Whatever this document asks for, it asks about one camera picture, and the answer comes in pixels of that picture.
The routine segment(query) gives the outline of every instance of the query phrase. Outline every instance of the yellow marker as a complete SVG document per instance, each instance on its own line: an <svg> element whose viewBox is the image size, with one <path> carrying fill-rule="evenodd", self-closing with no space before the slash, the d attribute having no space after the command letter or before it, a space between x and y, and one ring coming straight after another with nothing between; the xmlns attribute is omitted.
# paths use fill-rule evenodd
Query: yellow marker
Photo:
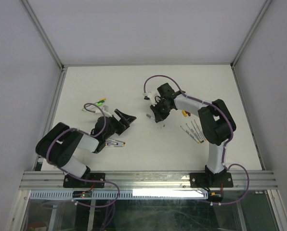
<svg viewBox="0 0 287 231"><path fill-rule="evenodd" d="M182 110L182 114L184 115L184 117L187 117L187 113L184 110Z"/></svg>

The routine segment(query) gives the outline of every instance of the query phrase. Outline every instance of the white table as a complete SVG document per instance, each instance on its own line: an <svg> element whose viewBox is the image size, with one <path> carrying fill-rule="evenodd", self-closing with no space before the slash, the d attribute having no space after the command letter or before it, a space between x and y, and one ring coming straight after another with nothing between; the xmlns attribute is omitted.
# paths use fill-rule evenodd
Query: white table
<svg viewBox="0 0 287 231"><path fill-rule="evenodd" d="M244 113L235 79L229 65L171 65L171 66L98 66L69 67L59 100L54 126L63 122L88 133L99 115L83 112L84 103L106 97L109 111L117 108L137 119L123 134L112 137L126 142L125 148L105 147L100 153L77 149L74 156L91 170L170 171L203 170L208 159L208 142L197 144L182 131L185 123L199 118L184 117L181 111L170 112L161 127L146 114L152 115L150 102L144 100L143 83L152 75L174 78L189 95L207 101L223 99L235 120L237 130L229 143L226 165L242 164L248 170L261 169L258 154ZM168 82L154 78L147 91L156 91ZM57 170L44 161L42 170Z"/></svg>

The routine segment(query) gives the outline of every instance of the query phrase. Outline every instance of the gray panel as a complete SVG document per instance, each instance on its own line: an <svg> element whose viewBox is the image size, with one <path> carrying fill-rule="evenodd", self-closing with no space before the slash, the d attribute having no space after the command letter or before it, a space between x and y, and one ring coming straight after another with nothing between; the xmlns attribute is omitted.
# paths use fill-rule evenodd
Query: gray panel
<svg viewBox="0 0 287 231"><path fill-rule="evenodd" d="M0 0L0 230L5 230L58 78L19 0Z"/></svg>
<svg viewBox="0 0 287 231"><path fill-rule="evenodd" d="M235 71L259 151L287 208L287 0L271 5Z"/></svg>
<svg viewBox="0 0 287 231"><path fill-rule="evenodd" d="M264 0L30 0L64 64L230 63Z"/></svg>

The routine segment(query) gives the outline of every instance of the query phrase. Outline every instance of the black mounting base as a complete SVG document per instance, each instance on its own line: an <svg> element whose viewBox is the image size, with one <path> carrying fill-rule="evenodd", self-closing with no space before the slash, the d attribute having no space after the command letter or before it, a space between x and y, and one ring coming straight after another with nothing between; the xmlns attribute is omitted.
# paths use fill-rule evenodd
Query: black mounting base
<svg viewBox="0 0 287 231"><path fill-rule="evenodd" d="M229 172L225 172L218 179L210 183L207 180L205 172L190 173L191 188L221 188L222 183L224 188L233 188L234 183Z"/></svg>
<svg viewBox="0 0 287 231"><path fill-rule="evenodd" d="M94 180L105 180L105 173L93 173L91 172L89 174L90 179ZM65 180L63 181L63 187L64 188L90 188L93 185L93 183L90 182L83 182L80 180L77 180L69 175L65 176ZM96 189L102 189L104 188L104 183L95 183L94 188Z"/></svg>

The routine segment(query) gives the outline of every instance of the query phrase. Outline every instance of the white wall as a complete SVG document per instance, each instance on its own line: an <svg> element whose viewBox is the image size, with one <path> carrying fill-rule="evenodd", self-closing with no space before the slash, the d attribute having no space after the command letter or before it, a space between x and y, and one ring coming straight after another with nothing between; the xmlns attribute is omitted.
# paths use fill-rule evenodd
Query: white wall
<svg viewBox="0 0 287 231"><path fill-rule="evenodd" d="M264 0L29 0L64 64L230 63Z"/></svg>
<svg viewBox="0 0 287 231"><path fill-rule="evenodd" d="M19 0L0 0L0 231L32 166L58 68Z"/></svg>
<svg viewBox="0 0 287 231"><path fill-rule="evenodd" d="M287 208L287 0L276 0L236 67L258 147Z"/></svg>

